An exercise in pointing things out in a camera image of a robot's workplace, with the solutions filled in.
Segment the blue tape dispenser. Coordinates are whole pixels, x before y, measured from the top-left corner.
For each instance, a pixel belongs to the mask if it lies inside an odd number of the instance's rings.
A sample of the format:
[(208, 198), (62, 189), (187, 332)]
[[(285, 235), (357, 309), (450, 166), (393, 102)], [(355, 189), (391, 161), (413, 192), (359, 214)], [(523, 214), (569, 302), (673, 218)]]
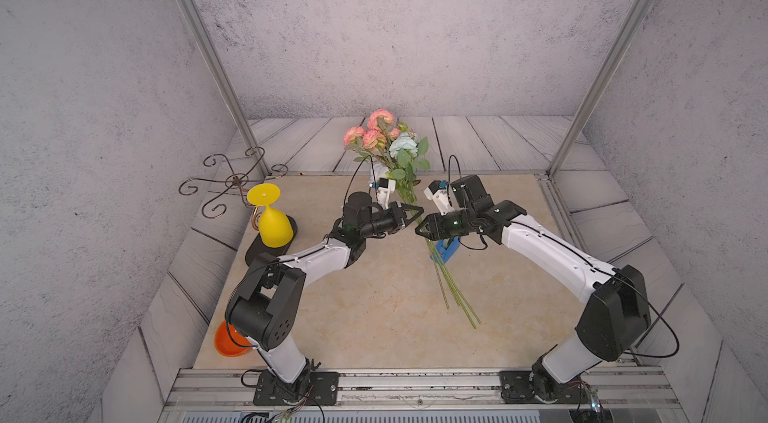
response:
[(436, 242), (435, 250), (437, 255), (434, 257), (434, 260), (440, 265), (447, 263), (460, 248), (460, 244), (461, 242), (457, 237), (452, 237)]

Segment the artificial flower bouquet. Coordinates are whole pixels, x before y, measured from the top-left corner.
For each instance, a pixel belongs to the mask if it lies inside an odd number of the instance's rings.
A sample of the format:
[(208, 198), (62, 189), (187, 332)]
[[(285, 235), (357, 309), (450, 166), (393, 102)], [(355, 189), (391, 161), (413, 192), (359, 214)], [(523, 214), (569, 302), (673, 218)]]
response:
[[(426, 137), (418, 136), (407, 123), (398, 121), (391, 112), (378, 109), (363, 126), (353, 126), (347, 130), (343, 145), (345, 150), (357, 154), (358, 163), (371, 164), (370, 178), (373, 186), (379, 178), (393, 179), (396, 181), (395, 193), (402, 202), (410, 205), (417, 202), (417, 173), (431, 168), (427, 159), (429, 141)], [(435, 267), (443, 300), (448, 303), (448, 298), (452, 297), (469, 324), (477, 328), (481, 320), (457, 286), (446, 263), (440, 265), (434, 260), (437, 255), (435, 243), (427, 241), (426, 246)]]

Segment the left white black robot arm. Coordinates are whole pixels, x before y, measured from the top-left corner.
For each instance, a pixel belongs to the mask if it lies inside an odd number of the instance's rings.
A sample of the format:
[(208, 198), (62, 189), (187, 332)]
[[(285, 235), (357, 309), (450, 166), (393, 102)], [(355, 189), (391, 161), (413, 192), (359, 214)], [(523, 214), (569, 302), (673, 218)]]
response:
[(382, 207), (365, 192), (351, 194), (321, 243), (295, 254), (262, 253), (247, 260), (248, 270), (226, 306), (227, 328), (246, 338), (282, 385), (306, 385), (315, 366), (292, 336), (304, 289), (357, 262), (369, 239), (395, 234), (423, 212), (397, 201)]

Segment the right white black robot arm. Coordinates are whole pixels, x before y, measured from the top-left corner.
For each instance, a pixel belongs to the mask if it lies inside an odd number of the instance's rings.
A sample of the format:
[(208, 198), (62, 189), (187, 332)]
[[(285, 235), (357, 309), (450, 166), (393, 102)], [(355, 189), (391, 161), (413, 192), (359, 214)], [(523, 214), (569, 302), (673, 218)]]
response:
[(541, 398), (603, 362), (619, 359), (649, 328), (650, 304), (642, 273), (617, 268), (546, 230), (521, 206), (494, 202), (480, 178), (434, 181), (424, 191), (437, 208), (417, 227), (430, 241), (476, 233), (542, 268), (584, 305), (572, 335), (533, 364), (531, 383)]

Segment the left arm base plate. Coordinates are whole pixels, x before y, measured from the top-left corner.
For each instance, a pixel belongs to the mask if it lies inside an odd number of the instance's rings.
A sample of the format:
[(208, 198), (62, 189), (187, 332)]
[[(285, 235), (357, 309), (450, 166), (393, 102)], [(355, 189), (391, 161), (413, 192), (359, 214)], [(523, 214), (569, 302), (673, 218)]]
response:
[(260, 374), (255, 386), (255, 406), (277, 406), (308, 403), (321, 407), (334, 406), (338, 400), (340, 374), (338, 372), (310, 371), (302, 373), (295, 382), (286, 383), (269, 371)]

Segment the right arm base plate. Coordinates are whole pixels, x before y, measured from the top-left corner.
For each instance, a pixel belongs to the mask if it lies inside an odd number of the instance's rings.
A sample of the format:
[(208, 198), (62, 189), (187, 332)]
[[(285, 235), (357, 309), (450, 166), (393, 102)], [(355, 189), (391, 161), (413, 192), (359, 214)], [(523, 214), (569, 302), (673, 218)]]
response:
[(507, 370), (498, 373), (501, 399), (506, 404), (566, 404), (588, 402), (585, 386), (579, 380), (558, 383), (544, 373)]

